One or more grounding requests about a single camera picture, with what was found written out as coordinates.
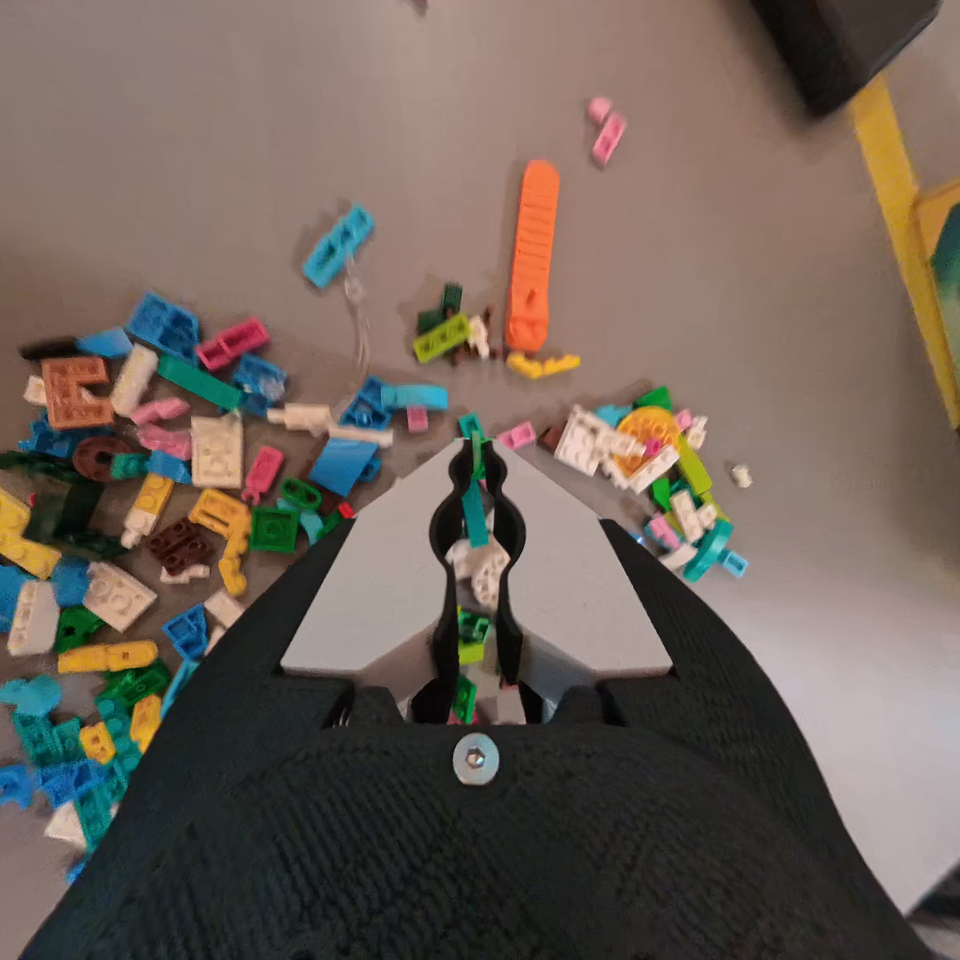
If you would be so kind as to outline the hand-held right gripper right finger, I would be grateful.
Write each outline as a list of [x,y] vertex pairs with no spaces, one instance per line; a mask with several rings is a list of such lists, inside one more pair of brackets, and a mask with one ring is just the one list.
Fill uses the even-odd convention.
[[666,651],[602,518],[497,440],[486,446],[500,664],[542,702],[572,688],[667,676]]

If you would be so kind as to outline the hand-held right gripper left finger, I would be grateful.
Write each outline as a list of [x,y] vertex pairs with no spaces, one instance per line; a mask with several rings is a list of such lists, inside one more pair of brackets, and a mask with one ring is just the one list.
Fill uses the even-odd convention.
[[436,516],[458,500],[450,469],[469,453],[462,439],[452,441],[345,523],[280,660],[285,674],[386,688],[398,701],[430,684],[452,693],[458,600]]

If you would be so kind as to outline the teal brick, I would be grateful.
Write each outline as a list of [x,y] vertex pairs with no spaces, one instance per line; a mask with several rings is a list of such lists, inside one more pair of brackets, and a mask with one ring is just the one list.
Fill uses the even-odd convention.
[[482,487],[486,481],[485,447],[487,438],[475,413],[459,418],[462,437],[469,442],[471,472],[469,485],[462,495],[463,522],[470,546],[480,548],[489,544]]

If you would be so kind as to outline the large pile of colourful bricks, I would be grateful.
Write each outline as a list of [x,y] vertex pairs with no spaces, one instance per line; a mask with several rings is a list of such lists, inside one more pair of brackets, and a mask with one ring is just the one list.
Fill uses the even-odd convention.
[[448,408],[429,385],[369,377],[341,421],[288,405],[286,374],[256,354],[256,318],[200,343],[196,319],[147,294],[124,328],[38,343],[25,398],[32,437],[2,451],[31,505],[2,489],[2,635],[12,657],[56,654],[102,674],[98,723],[51,720],[54,678],[11,680],[2,702],[26,764],[2,767],[2,804],[42,793],[45,835],[69,844],[74,882],[103,841],[162,718],[244,613],[243,558],[292,555],[354,516],[359,482],[393,442],[392,417]]

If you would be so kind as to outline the yellow angled brick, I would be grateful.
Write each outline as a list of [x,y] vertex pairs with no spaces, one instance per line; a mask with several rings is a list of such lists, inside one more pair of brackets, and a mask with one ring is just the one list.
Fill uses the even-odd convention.
[[506,359],[507,367],[518,376],[531,380],[553,378],[579,369],[581,357],[565,354],[559,357],[537,359],[522,351],[511,351]]

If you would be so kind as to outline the lime green plate brick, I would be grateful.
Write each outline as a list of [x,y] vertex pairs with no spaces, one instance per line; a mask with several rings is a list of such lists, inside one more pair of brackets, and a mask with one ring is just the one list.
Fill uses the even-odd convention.
[[455,314],[414,338],[414,358],[418,364],[427,365],[468,343],[471,336],[471,318],[465,313]]

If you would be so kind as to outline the clear plastic piece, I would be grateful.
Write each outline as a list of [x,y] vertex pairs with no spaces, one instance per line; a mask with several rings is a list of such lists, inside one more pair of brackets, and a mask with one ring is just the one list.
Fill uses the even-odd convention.
[[344,261],[343,294],[354,329],[355,375],[351,390],[359,393],[366,382],[371,364],[371,324],[367,311],[368,292],[355,263],[349,255]]

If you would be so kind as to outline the dark green brick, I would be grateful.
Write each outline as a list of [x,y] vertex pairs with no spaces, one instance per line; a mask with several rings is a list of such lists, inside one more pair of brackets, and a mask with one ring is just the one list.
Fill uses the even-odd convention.
[[447,282],[442,288],[438,306],[417,312],[416,331],[424,335],[436,330],[441,324],[458,314],[462,305],[463,287],[455,282]]

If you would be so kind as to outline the sky blue plate brick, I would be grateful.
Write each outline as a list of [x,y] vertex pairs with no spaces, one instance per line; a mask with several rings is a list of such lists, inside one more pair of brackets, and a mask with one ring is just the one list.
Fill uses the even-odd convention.
[[318,290],[327,289],[370,240],[375,228],[371,213],[355,203],[307,255],[301,267],[306,281]]

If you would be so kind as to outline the orange brick separator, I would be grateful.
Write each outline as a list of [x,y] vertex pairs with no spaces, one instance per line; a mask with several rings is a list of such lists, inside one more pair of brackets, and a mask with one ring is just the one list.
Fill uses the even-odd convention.
[[548,290],[558,211],[560,176],[544,159],[523,173],[514,232],[505,334],[507,346],[525,354],[546,343]]

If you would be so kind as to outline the colourful toy set box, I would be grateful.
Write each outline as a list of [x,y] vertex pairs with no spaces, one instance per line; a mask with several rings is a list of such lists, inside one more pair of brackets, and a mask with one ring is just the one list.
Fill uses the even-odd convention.
[[928,300],[923,339],[950,427],[958,432],[959,177],[921,191],[913,218]]

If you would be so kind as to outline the black case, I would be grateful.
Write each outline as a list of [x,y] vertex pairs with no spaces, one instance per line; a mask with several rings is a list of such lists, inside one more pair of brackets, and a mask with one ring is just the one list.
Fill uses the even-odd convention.
[[941,1],[750,1],[807,112],[845,107],[940,13]]

